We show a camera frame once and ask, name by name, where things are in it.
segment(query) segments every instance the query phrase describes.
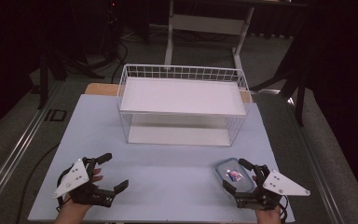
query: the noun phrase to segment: white wire basket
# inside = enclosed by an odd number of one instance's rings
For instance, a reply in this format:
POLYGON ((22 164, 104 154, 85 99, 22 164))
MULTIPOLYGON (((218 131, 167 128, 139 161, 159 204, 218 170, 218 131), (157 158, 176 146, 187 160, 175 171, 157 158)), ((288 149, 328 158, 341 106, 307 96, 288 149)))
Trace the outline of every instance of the white wire basket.
POLYGON ((240 69, 126 64, 117 108, 128 143, 233 144, 252 96, 240 69))

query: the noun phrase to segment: white shelf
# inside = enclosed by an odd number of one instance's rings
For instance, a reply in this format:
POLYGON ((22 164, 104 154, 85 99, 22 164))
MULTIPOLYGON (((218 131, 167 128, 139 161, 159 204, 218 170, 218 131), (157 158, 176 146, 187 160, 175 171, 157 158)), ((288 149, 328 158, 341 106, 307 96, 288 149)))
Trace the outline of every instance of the white shelf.
POLYGON ((130 143, 222 146, 230 141, 225 118, 182 115, 132 115, 130 143))
POLYGON ((120 112, 245 117, 236 82, 128 77, 120 112))

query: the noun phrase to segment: white tabletop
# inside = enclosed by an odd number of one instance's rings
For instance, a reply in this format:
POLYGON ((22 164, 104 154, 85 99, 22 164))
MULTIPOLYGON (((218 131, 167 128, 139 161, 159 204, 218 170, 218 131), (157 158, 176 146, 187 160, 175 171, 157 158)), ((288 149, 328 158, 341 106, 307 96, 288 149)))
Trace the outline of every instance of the white tabletop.
MULTIPOLYGON (((82 95, 48 169, 29 215, 51 221, 57 216, 52 199, 63 170, 77 159, 111 152, 104 163, 100 189, 129 179, 111 208, 93 206, 86 221, 255 223, 255 213, 238 209, 217 181, 214 167, 228 158, 245 158, 278 170, 256 104, 251 104, 232 147, 184 147, 127 144, 115 96, 82 95)), ((287 221, 294 221, 290 205, 287 221)))

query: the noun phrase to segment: metal stand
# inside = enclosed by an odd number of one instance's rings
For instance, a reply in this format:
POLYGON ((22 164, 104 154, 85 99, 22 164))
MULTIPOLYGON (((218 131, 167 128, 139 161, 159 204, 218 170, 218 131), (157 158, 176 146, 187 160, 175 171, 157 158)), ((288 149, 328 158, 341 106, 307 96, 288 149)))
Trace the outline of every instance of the metal stand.
POLYGON ((173 0, 170 1, 170 17, 168 24, 168 44, 165 53, 164 65, 172 64, 172 50, 173 50, 173 29, 188 30, 197 32, 217 33, 223 35, 238 35, 240 42, 236 48, 232 49, 235 67, 242 69, 240 52, 243 42, 245 40, 251 18, 253 16, 255 8, 250 7, 246 13, 245 21, 241 20, 229 20, 220 18, 200 17, 200 16, 188 16, 174 14, 173 12, 173 0))

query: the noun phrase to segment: human hand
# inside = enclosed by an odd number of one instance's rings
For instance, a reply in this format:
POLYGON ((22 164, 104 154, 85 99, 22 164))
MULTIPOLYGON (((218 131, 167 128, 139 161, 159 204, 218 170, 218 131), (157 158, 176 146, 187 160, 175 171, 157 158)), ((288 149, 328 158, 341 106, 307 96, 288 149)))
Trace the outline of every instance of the human hand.
MULTIPOLYGON (((252 176, 254 181, 257 180, 256 176, 252 176)), ((257 224, 281 224, 281 208, 276 206, 274 210, 255 210, 257 217, 257 224)))
MULTIPOLYGON (((92 172, 94 177, 92 182, 100 181, 103 179, 103 175, 98 175, 101 172, 101 168, 94 169, 92 172)), ((78 224, 81 223, 87 211, 92 207, 89 204, 74 203, 69 193, 65 195, 63 200, 66 202, 61 206, 60 213, 58 214, 54 224, 78 224)))

